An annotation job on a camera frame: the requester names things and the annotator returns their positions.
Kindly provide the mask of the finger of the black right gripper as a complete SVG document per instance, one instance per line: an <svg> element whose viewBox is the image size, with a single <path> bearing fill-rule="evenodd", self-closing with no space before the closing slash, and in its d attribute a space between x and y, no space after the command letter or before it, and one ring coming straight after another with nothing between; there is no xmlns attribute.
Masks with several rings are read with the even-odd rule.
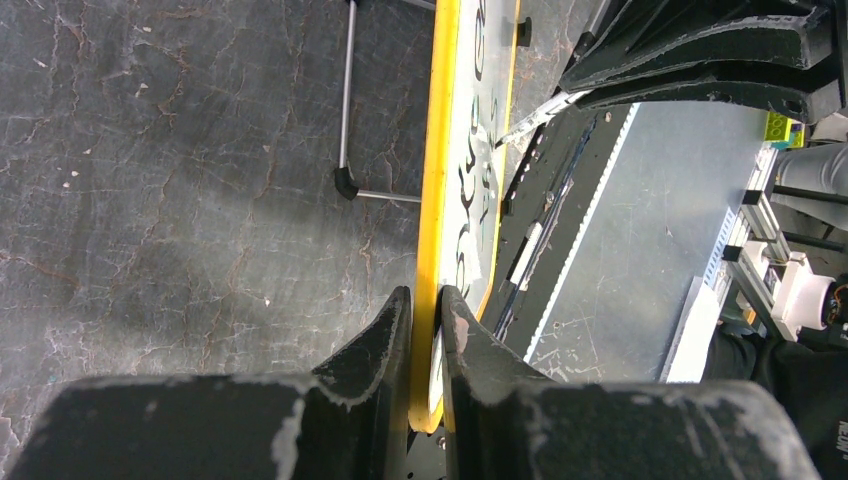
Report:
<svg viewBox="0 0 848 480"><path fill-rule="evenodd" d="M764 63L716 63L586 90L588 94L576 102L581 110L639 102L718 102L814 124L842 109L840 76L826 65L798 70Z"/></svg>
<svg viewBox="0 0 848 480"><path fill-rule="evenodd" d="M715 63L808 70L834 49L831 1L611 1L559 86L576 92Z"/></svg>

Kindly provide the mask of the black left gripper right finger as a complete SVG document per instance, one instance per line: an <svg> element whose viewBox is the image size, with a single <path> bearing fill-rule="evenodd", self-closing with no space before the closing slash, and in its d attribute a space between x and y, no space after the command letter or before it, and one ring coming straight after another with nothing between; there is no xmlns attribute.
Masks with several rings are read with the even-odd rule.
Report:
<svg viewBox="0 0 848 480"><path fill-rule="evenodd" d="M783 408L751 382L562 384L439 295L451 479L815 479Z"/></svg>

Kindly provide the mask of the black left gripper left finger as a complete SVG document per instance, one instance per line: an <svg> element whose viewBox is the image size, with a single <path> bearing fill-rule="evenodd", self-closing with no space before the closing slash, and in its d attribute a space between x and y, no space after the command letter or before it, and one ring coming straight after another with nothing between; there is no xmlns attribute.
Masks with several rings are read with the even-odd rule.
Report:
<svg viewBox="0 0 848 480"><path fill-rule="evenodd" d="M308 372L79 380L13 479L401 479L411 294Z"/></svg>

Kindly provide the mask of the white whiteboard marker pen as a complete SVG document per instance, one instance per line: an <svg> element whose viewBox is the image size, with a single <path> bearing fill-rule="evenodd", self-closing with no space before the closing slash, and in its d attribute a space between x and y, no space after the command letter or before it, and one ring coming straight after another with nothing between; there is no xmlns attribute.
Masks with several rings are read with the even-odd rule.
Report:
<svg viewBox="0 0 848 480"><path fill-rule="evenodd" d="M569 93L560 91L552 96L549 100L541 104L529 115L518 121L504 135L502 135L494 144L495 149L512 143L527 133L535 130L537 127L548 123L561 111L575 104L578 100L588 95L590 90L578 91Z"/></svg>

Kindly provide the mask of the white whiteboard with yellow frame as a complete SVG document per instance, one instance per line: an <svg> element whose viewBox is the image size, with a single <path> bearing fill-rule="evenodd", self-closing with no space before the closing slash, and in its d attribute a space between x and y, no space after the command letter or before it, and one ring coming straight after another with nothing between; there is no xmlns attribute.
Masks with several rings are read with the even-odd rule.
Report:
<svg viewBox="0 0 848 480"><path fill-rule="evenodd" d="M443 415L439 295L456 287L481 319L494 285L520 4L439 1L435 10L416 256L408 421Z"/></svg>

